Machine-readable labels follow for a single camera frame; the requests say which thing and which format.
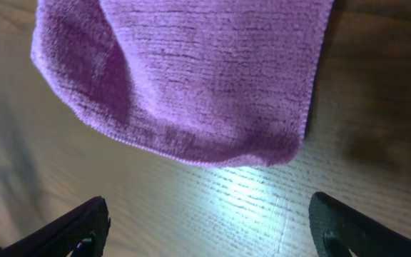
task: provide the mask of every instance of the wooden surface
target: wooden surface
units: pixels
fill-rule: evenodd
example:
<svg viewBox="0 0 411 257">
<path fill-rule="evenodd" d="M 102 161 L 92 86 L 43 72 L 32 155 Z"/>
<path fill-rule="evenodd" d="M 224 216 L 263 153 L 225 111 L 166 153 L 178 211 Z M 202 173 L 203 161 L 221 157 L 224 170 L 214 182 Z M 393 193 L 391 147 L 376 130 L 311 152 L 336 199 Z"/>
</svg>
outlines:
<svg viewBox="0 0 411 257">
<path fill-rule="evenodd" d="M 315 191 L 411 238 L 411 0 L 337 0 L 298 157 L 222 169 L 79 122 L 29 60 L 35 7 L 0 0 L 1 245 L 102 195 L 105 256 L 316 256 Z"/>
</svg>

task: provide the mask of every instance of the cloth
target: cloth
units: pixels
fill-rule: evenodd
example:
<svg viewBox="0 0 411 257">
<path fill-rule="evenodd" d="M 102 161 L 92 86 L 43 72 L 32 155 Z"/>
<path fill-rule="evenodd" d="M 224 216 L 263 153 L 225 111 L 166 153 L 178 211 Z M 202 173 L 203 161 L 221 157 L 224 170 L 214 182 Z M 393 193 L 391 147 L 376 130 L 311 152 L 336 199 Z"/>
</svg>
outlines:
<svg viewBox="0 0 411 257">
<path fill-rule="evenodd" d="M 85 124 L 199 166 L 298 152 L 333 0 L 39 0 L 31 58 Z"/>
</svg>

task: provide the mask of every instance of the towel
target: towel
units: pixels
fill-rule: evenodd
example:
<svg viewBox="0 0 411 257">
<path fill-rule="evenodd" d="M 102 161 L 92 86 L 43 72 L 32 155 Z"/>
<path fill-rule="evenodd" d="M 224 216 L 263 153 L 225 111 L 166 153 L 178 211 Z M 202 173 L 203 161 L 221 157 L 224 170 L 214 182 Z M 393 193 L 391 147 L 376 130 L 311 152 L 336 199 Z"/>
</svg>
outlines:
<svg viewBox="0 0 411 257">
<path fill-rule="evenodd" d="M 333 0 L 39 0 L 31 58 L 85 124 L 198 166 L 287 163 Z"/>
</svg>

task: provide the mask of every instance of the wooden table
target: wooden table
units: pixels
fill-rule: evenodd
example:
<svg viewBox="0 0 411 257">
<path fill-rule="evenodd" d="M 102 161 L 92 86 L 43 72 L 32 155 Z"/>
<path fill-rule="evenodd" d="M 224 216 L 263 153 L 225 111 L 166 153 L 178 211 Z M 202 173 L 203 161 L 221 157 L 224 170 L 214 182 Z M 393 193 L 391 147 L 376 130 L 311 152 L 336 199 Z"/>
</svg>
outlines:
<svg viewBox="0 0 411 257">
<path fill-rule="evenodd" d="M 198 168 L 84 126 L 29 59 L 34 0 L 0 0 L 0 244 L 92 196 L 105 256 L 316 256 L 312 193 L 411 238 L 411 0 L 336 0 L 297 158 Z"/>
</svg>

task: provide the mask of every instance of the towel fold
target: towel fold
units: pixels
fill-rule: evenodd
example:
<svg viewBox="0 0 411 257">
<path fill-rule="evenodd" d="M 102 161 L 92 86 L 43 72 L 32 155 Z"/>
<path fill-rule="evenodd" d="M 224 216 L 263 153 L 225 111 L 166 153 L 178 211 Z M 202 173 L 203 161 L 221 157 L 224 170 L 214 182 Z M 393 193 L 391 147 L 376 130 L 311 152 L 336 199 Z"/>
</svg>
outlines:
<svg viewBox="0 0 411 257">
<path fill-rule="evenodd" d="M 39 0 L 31 57 L 87 125 L 200 166 L 286 163 L 333 0 Z"/>
</svg>

